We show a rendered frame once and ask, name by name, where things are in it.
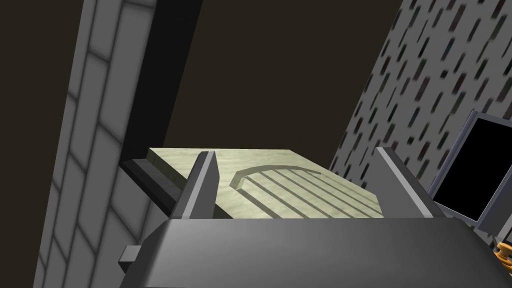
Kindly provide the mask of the grey framed black window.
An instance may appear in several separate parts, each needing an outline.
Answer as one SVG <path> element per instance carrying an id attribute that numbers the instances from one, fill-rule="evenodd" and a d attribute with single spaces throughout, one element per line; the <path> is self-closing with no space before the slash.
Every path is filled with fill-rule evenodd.
<path id="1" fill-rule="evenodd" d="M 471 111 L 428 194 L 444 213 L 507 239 L 512 230 L 512 121 Z"/>

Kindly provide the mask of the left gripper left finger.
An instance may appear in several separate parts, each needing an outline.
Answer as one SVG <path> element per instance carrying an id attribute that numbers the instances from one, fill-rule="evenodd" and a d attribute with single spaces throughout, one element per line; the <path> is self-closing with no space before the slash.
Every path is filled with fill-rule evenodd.
<path id="1" fill-rule="evenodd" d="M 169 218 L 212 219 L 219 181 L 216 153 L 213 150 L 201 151 Z"/>

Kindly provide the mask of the pale green grooved counter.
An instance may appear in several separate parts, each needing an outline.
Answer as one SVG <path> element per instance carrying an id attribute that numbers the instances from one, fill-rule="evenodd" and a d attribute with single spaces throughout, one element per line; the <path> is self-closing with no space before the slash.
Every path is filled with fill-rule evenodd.
<path id="1" fill-rule="evenodd" d="M 150 148 L 123 170 L 167 215 L 199 156 L 199 148 Z M 338 174 L 285 149 L 214 150 L 217 219 L 382 218 L 377 197 Z"/>

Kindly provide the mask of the orange round thing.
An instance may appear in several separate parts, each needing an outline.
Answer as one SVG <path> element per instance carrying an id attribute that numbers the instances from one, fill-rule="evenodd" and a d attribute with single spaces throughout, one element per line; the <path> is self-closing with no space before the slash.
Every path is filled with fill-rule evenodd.
<path id="1" fill-rule="evenodd" d="M 496 245 L 497 251 L 494 252 L 496 258 L 503 264 L 505 267 L 512 269 L 512 261 L 509 259 L 512 256 L 512 246 L 499 242 Z"/>

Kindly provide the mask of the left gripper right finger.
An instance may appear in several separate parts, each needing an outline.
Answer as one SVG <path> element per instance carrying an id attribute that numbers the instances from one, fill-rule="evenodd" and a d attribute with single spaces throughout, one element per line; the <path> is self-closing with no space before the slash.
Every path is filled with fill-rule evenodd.
<path id="1" fill-rule="evenodd" d="M 391 147 L 377 147 L 365 176 L 384 218 L 445 218 Z"/>

